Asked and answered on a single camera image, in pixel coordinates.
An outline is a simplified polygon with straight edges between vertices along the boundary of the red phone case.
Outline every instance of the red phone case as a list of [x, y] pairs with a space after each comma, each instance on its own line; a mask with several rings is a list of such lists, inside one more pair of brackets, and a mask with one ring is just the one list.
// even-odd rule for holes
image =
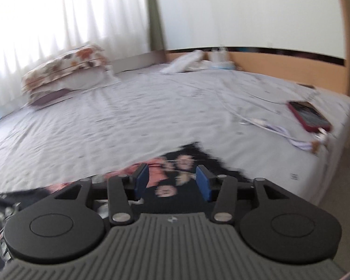
[[[315, 109], [323, 117], [323, 119], [327, 120], [312, 104], [310, 104], [310, 105], [311, 105], [311, 107], [313, 109]], [[303, 126], [303, 128], [306, 131], [308, 131], [310, 133], [317, 133], [319, 131], [319, 128], [322, 128], [325, 131], [331, 131], [332, 130], [332, 125], [330, 125], [330, 124], [329, 125], [322, 125], [322, 126], [309, 126], [305, 122], [305, 120], [301, 117], [301, 115], [297, 112], [297, 110], [290, 104], [290, 102], [287, 103], [287, 106], [291, 110], [291, 112], [294, 114], [294, 116], [297, 118], [297, 120], [301, 123], [301, 125]]]

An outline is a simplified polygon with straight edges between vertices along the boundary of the ribbed plastic surface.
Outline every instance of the ribbed plastic surface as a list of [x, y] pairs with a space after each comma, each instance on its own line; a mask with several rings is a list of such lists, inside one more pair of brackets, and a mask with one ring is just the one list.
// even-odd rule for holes
[[39, 266], [14, 260], [5, 280], [336, 280], [331, 260], [288, 266], [250, 250], [230, 225], [209, 222], [204, 213], [141, 214], [132, 225], [114, 227], [101, 245], [75, 261]]

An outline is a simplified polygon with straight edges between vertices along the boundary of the white bed sheet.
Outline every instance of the white bed sheet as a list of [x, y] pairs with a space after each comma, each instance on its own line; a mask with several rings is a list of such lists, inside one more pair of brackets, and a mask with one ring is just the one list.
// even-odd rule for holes
[[[161, 68], [124, 72], [114, 85], [2, 119], [0, 193], [103, 174], [197, 141], [248, 178], [265, 177], [306, 200], [320, 201], [346, 139], [349, 97], [258, 74], [164, 75]], [[309, 99], [334, 127], [329, 149], [322, 147], [316, 156], [284, 137], [242, 125], [217, 96], [244, 116], [267, 119], [301, 140], [312, 136], [283, 103]]]

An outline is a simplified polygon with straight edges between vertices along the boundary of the wooden headboard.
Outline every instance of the wooden headboard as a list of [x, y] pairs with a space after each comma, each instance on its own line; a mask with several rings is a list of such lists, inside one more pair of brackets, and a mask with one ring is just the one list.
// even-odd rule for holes
[[[166, 53], [172, 61], [185, 52]], [[266, 74], [297, 83], [314, 85], [341, 94], [348, 94], [347, 68], [343, 65], [300, 57], [265, 54], [260, 52], [229, 52], [230, 60], [245, 71]]]

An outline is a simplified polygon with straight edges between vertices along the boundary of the white wall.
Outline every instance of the white wall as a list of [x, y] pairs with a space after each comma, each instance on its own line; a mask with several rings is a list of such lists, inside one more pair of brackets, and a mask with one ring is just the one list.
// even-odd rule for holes
[[345, 58], [339, 0], [159, 0], [166, 48], [252, 46]]

